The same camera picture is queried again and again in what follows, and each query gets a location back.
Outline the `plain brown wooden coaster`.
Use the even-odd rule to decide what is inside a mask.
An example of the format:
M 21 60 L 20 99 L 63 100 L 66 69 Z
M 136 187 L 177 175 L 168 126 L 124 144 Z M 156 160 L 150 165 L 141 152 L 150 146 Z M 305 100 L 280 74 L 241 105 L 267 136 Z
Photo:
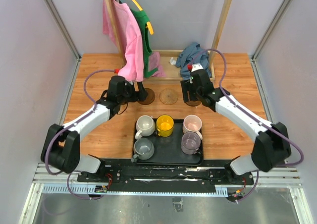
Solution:
M 149 105 L 155 100 L 155 92 L 150 88 L 145 88 L 145 91 L 147 92 L 147 97 L 144 101 L 139 101 L 138 103 L 141 105 Z

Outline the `grooved dark wooden coaster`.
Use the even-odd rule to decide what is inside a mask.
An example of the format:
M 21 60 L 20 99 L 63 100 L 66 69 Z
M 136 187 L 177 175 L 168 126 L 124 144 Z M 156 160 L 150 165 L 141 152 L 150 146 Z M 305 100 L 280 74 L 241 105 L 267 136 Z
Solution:
M 190 100 L 190 101 L 187 101 L 185 104 L 188 105 L 188 106 L 191 106 L 191 107 L 197 107 L 197 106 L 199 106 L 201 104 L 201 101 L 199 101 L 199 100 L 197 100 L 197 101 Z

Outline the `woven rattan coaster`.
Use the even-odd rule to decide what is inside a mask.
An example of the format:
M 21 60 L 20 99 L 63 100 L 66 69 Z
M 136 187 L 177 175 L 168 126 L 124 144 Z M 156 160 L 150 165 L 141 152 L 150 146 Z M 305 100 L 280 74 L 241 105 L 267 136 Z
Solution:
M 159 100 L 165 105 L 172 105 L 177 102 L 178 94 L 173 89 L 163 89 L 159 94 Z

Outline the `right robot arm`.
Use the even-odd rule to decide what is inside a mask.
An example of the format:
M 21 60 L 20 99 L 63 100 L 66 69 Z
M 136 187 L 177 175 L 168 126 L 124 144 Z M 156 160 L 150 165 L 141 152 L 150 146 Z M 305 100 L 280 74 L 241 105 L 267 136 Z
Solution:
M 250 154 L 238 156 L 225 165 L 224 178 L 236 184 L 242 175 L 253 172 L 268 172 L 291 155 L 286 126 L 265 120 L 241 105 L 227 90 L 215 88 L 208 73 L 200 64 L 189 66 L 190 78 L 181 81 L 183 100 L 200 101 L 240 127 L 254 142 Z

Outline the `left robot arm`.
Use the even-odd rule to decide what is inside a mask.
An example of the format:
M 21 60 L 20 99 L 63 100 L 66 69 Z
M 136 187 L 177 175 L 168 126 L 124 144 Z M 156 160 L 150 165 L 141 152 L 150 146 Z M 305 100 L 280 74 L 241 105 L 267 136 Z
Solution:
M 122 105 L 146 99 L 148 93 L 143 83 L 136 84 L 137 90 L 133 82 L 122 76 L 113 76 L 108 89 L 97 101 L 93 101 L 88 111 L 64 125 L 53 124 L 49 127 L 41 153 L 41 161 L 49 174 L 84 171 L 95 182 L 105 179 L 106 170 L 101 167 L 101 160 L 82 154 L 80 144 L 95 128 L 117 115 Z

